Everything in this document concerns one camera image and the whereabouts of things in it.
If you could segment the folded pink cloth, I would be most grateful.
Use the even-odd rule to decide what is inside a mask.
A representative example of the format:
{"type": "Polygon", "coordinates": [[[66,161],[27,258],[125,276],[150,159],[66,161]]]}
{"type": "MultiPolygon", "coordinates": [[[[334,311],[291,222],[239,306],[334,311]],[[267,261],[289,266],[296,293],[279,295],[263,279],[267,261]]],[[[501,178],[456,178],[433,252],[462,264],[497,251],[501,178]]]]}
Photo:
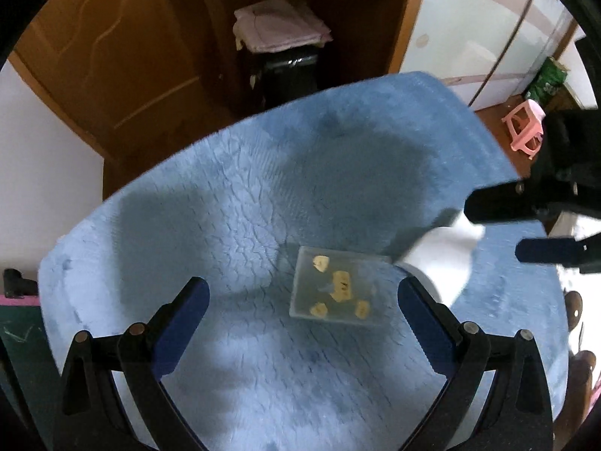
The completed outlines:
{"type": "Polygon", "coordinates": [[[232,33],[254,54],[277,53],[332,41],[331,30],[305,3],[264,0],[234,12],[232,33]]]}

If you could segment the white heart-shaped box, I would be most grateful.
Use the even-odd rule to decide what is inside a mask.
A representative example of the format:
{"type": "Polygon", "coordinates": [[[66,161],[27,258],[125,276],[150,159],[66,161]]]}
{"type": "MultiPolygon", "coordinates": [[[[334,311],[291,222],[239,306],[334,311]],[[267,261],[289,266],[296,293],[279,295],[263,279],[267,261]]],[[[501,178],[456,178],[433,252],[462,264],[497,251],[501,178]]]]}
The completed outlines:
{"type": "Polygon", "coordinates": [[[417,278],[437,303],[451,307],[470,280],[473,254],[486,227],[459,211],[448,226],[422,235],[393,264],[417,278]]]}

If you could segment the brown wooden cabinet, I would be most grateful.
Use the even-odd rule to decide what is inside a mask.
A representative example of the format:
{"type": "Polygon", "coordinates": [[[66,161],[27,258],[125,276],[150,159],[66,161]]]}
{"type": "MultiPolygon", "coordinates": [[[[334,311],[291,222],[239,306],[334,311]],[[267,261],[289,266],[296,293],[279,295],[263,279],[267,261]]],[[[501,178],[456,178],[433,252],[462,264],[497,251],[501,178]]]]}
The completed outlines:
{"type": "MultiPolygon", "coordinates": [[[[261,0],[47,0],[8,55],[30,89],[104,159],[113,194],[260,109],[239,67],[235,10],[261,0]]],[[[307,79],[272,103],[400,69],[421,0],[290,0],[331,28],[307,79]]]]}

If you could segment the green chalkboard with pink frame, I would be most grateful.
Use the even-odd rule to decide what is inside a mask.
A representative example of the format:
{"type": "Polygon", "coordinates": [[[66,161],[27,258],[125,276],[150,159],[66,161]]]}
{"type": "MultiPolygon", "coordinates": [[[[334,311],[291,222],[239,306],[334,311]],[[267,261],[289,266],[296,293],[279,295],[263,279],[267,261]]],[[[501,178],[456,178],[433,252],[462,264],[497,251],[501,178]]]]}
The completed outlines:
{"type": "Polygon", "coordinates": [[[60,376],[37,304],[8,301],[1,294],[1,339],[37,429],[51,447],[60,376]]]}

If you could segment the black chalkboard eraser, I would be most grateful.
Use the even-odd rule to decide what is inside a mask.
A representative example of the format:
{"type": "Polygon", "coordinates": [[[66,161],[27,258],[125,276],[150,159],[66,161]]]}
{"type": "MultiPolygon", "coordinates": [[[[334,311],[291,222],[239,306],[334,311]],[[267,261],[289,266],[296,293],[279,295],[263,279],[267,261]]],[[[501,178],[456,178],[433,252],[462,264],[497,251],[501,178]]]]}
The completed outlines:
{"type": "Polygon", "coordinates": [[[4,294],[7,298],[23,298],[39,295],[38,283],[35,280],[23,277],[16,269],[3,271],[4,294]]]}

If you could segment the white wardrobe doors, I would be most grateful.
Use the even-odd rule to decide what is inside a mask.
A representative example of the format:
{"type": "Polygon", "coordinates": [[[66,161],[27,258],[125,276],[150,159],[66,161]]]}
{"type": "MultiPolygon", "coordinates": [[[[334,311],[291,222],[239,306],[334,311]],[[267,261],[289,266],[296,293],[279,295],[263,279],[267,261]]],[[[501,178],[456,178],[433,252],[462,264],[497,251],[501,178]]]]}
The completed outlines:
{"type": "Polygon", "coordinates": [[[525,90],[571,22],[560,0],[422,0],[400,69],[488,108],[525,90]]]}

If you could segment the clear box with stickers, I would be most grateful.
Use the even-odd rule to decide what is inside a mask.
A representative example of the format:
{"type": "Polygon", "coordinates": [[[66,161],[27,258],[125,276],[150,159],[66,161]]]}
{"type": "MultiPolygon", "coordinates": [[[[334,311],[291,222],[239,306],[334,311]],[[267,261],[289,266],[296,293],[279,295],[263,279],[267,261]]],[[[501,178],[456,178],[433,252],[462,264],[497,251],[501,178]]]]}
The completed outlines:
{"type": "Polygon", "coordinates": [[[304,245],[297,254],[289,314],[295,319],[378,326],[394,286],[389,257],[304,245]]]}

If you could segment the blue fluffy table cover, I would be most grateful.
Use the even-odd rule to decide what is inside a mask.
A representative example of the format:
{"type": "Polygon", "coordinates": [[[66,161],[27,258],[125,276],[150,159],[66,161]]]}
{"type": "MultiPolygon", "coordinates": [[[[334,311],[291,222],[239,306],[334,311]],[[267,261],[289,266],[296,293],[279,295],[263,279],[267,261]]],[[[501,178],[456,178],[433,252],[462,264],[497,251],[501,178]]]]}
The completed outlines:
{"type": "Polygon", "coordinates": [[[190,278],[207,312],[161,383],[212,450],[395,450],[441,390],[396,302],[374,327],[289,314],[299,249],[399,257],[515,167],[432,76],[341,86],[172,156],[42,261],[61,375],[73,337],[148,323],[190,278]]]}

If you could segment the pink plastic stool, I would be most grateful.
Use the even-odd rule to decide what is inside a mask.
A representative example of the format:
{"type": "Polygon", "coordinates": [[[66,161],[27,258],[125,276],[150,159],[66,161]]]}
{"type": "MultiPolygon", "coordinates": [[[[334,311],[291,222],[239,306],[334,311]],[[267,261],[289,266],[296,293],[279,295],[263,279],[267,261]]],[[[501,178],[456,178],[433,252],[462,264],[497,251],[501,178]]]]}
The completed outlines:
{"type": "Polygon", "coordinates": [[[544,117],[545,112],[541,106],[528,99],[502,118],[510,136],[510,148],[514,152],[523,152],[530,160],[535,158],[543,142],[544,117]]]}

